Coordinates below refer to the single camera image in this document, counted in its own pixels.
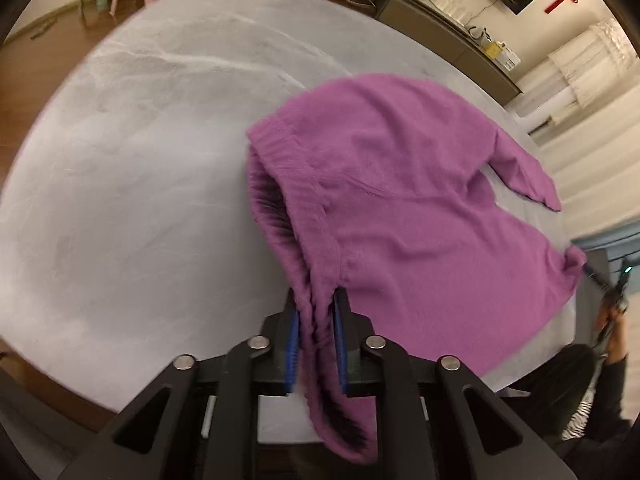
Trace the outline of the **person's right hand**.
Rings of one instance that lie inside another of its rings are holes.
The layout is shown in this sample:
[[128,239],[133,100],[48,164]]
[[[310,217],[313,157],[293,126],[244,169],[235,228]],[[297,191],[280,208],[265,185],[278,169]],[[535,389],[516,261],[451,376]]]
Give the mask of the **person's right hand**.
[[615,304],[603,300],[596,321],[596,330],[610,326],[610,336],[605,349],[605,363],[613,365],[628,354],[628,323],[626,311]]

